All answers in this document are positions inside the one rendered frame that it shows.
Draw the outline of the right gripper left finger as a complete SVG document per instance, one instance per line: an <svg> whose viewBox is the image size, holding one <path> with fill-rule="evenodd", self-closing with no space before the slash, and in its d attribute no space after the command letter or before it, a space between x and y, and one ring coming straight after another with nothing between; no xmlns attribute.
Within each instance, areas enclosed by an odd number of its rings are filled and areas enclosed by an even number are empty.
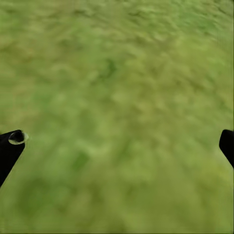
<svg viewBox="0 0 234 234"><path fill-rule="evenodd" d="M0 187L24 150L28 134L21 130L0 135Z"/></svg>

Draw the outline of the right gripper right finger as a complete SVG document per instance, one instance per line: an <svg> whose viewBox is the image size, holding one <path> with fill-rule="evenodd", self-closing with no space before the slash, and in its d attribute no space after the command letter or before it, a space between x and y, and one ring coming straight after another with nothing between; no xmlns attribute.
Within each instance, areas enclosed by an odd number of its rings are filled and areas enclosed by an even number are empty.
<svg viewBox="0 0 234 234"><path fill-rule="evenodd" d="M234 168L234 131L223 130L219 141L219 148Z"/></svg>

